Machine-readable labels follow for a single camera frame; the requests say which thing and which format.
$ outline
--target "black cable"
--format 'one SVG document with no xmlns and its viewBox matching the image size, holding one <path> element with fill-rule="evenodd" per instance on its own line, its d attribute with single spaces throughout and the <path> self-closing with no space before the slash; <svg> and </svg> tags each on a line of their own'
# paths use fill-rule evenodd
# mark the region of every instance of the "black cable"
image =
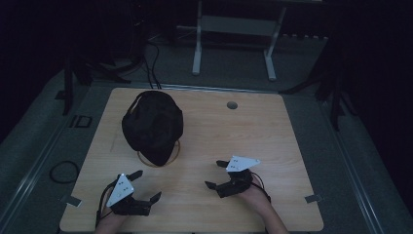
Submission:
<svg viewBox="0 0 413 234">
<path fill-rule="evenodd" d="M 266 197 L 266 198 L 268 199 L 268 201 L 271 203 L 271 197 L 268 195 L 267 191 L 265 191 L 265 189 L 264 189 L 264 183 L 262 182 L 261 177 L 260 177 L 259 175 L 255 174 L 255 173 L 253 173 L 253 172 L 251 172 L 251 173 L 254 174 L 254 175 L 256 175 L 256 176 L 258 176 L 258 178 L 260 178 L 262 187 L 261 187 L 260 185 L 256 184 L 256 183 L 254 183 L 254 182 L 249 182 L 249 181 L 246 181 L 246 180 L 241 179 L 241 178 L 235 178 L 235 180 L 236 180 L 236 181 L 239 181 L 239 182 L 243 182 L 243 183 L 249 184 L 249 185 L 252 185 L 252 186 L 255 186 L 255 187 L 258 188 L 261 192 L 264 193 L 265 197 Z"/>
<path fill-rule="evenodd" d="M 155 48 L 156 48 L 156 51 L 157 51 L 156 56 L 155 56 L 155 59 L 154 59 L 154 61 L 152 62 L 151 72 L 152 72 L 152 78 L 155 80 L 155 83 L 156 83 L 156 85 L 157 85 L 157 87 L 158 87 L 158 90 L 161 90 L 161 89 L 162 89 L 161 84 L 159 83 L 159 81 L 158 81 L 158 79 L 157 79 L 157 77 L 156 77 L 156 75 L 155 75 L 155 63 L 156 63 L 156 61 L 157 61 L 157 59 L 158 59 L 158 56 L 159 56 L 159 47 L 158 47 L 157 45 L 155 45 L 154 43 L 149 42 L 149 41 L 148 41 L 148 44 L 151 45 L 151 46 L 153 46 L 153 47 L 155 47 Z"/>
<path fill-rule="evenodd" d="M 149 65 L 148 65 L 148 61 L 146 60 L 146 57 L 143 57 L 143 62 L 145 63 L 146 66 L 146 74 L 147 74 L 147 78 L 148 78 L 148 83 L 151 86 L 151 89 L 153 90 L 154 87 L 152 86 L 152 82 L 151 82 L 151 76 L 149 74 Z"/>
<path fill-rule="evenodd" d="M 259 180 L 260 180 L 260 183 L 261 183 L 261 186 L 262 186 L 262 189 L 264 189 L 265 190 L 265 187 L 264 187 L 264 181 L 262 181 L 262 178 L 257 174 L 257 173 L 253 173 L 253 172 L 251 172 L 253 175 L 256 175 L 258 178 L 259 178 Z"/>
<path fill-rule="evenodd" d="M 103 217 L 100 217 L 102 214 L 102 205 L 103 205 L 103 198 L 104 195 L 106 195 L 107 190 L 109 190 L 109 188 L 113 187 L 114 184 L 116 183 L 117 180 L 113 181 L 112 183 L 110 183 L 109 185 L 107 185 L 107 187 L 103 190 L 102 195 L 100 196 L 100 201 L 99 201 L 99 207 L 97 209 L 96 212 L 96 222 L 94 227 L 97 227 L 97 225 L 99 224 L 99 222 L 103 219 Z"/>
<path fill-rule="evenodd" d="M 63 165 L 63 164 L 70 164 L 70 165 L 72 165 L 72 166 L 75 168 L 75 170 L 76 170 L 76 177 L 75 177 L 74 179 L 71 179 L 71 180 L 58 180 L 58 179 L 56 179 L 56 178 L 54 177 L 54 171 L 55 171 L 55 169 L 56 169 L 57 167 Z M 76 182 L 76 180 L 77 180 L 77 178 L 78 178 L 78 176 L 79 176 L 79 173 L 80 173 L 79 167 L 78 167 L 74 162 L 66 160 L 66 161 L 62 161 L 62 162 L 54 165 L 54 166 L 51 168 L 51 170 L 49 171 L 49 178 L 50 178 L 53 182 L 56 182 L 56 183 L 61 183 L 61 184 L 73 183 L 73 182 Z"/>
</svg>

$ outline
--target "gray floor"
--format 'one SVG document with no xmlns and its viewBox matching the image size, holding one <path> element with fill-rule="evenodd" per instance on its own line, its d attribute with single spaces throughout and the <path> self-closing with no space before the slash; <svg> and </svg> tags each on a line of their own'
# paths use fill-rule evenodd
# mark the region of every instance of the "gray floor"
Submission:
<svg viewBox="0 0 413 234">
<path fill-rule="evenodd" d="M 156 75 L 164 89 L 228 89 L 276 93 L 305 80 L 325 40 L 282 37 L 273 55 L 278 80 L 267 79 L 262 51 L 223 48 L 206 43 L 201 74 L 193 76 L 193 43 L 182 38 L 177 45 L 159 45 Z M 148 46 L 147 59 L 156 55 Z M 56 233 L 73 184 L 49 179 L 52 166 L 64 160 L 83 164 L 101 113 L 114 87 L 146 88 L 146 73 L 137 69 L 123 74 L 130 85 L 104 80 L 95 74 L 90 87 L 76 85 L 75 105 L 62 116 L 63 102 L 56 100 L 62 73 L 33 101 L 26 115 L 0 145 L 1 230 L 7 233 Z M 345 110 L 340 132 L 328 120 L 328 101 L 313 97 L 317 85 L 283 96 L 294 133 L 319 202 L 324 228 L 318 233 L 413 233 L 412 217 L 402 204 L 379 155 L 360 120 Z M 89 128 L 70 128 L 74 115 L 93 118 Z M 33 165 L 41 170 L 31 170 Z M 72 168 L 59 168 L 70 179 Z"/>
</svg>

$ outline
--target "table leg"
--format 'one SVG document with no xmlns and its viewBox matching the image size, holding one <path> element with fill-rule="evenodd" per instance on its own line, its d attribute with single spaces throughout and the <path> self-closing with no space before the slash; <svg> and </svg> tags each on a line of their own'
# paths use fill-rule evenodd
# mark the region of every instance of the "table leg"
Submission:
<svg viewBox="0 0 413 234">
<path fill-rule="evenodd" d="M 202 6 L 203 1 L 198 1 L 198 19 L 197 19 L 197 45 L 195 47 L 194 55 L 194 64 L 192 66 L 192 74 L 199 75 L 201 70 L 201 55 L 202 55 L 202 46 L 201 46 L 201 20 L 202 20 Z"/>
<path fill-rule="evenodd" d="M 275 81 L 277 79 L 276 71 L 274 70 L 272 54 L 273 54 L 274 48 L 276 46 L 277 39 L 278 39 L 279 34 L 280 34 L 280 29 L 282 28 L 282 21 L 283 21 L 283 18 L 285 16 L 285 11 L 286 11 L 286 7 L 282 8 L 282 11 L 281 11 L 280 16 L 279 16 L 279 20 L 278 20 L 278 22 L 277 22 L 277 24 L 274 28 L 274 33 L 271 37 L 270 47 L 268 49 L 264 50 L 264 60 L 265 60 L 266 66 L 267 66 L 268 78 L 270 79 L 270 81 Z"/>
</svg>

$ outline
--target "forearm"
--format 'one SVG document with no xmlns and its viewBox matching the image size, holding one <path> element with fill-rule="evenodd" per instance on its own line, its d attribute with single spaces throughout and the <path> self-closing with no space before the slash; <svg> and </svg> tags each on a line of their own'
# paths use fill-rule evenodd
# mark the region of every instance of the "forearm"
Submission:
<svg viewBox="0 0 413 234">
<path fill-rule="evenodd" d="M 127 216 L 109 214 L 96 227 L 94 234 L 115 234 L 119 231 Z"/>
<path fill-rule="evenodd" d="M 251 199 L 249 205 L 261 217 L 269 234 L 288 233 L 281 218 L 267 199 L 263 197 Z"/>
<path fill-rule="evenodd" d="M 282 220 L 280 219 L 274 208 L 271 206 L 271 204 L 269 204 L 269 206 L 267 206 L 266 208 L 257 211 L 257 213 L 261 216 L 261 219 L 263 220 L 269 234 L 288 233 L 285 225 L 283 224 Z"/>
</svg>

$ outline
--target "wooden table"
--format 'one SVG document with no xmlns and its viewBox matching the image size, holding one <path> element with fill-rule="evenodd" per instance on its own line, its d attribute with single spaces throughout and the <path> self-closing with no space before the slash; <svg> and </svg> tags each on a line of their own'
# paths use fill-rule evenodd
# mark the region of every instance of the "wooden table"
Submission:
<svg viewBox="0 0 413 234">
<path fill-rule="evenodd" d="M 219 198 L 204 181 L 229 181 L 216 160 L 232 155 L 261 160 L 251 168 L 259 174 L 273 206 L 290 231 L 323 228 L 303 159 L 281 96 L 256 93 L 163 90 L 183 111 L 184 132 L 178 158 L 164 168 L 139 161 L 127 144 L 121 120 L 144 90 L 113 90 L 94 135 L 72 196 L 83 201 L 67 206 L 60 222 L 63 231 L 94 231 L 100 195 L 118 174 L 143 170 L 132 182 L 133 197 L 148 200 L 162 191 L 149 216 L 132 216 L 128 232 L 259 232 L 260 218 L 238 197 Z M 227 107 L 229 101 L 238 108 Z"/>
</svg>

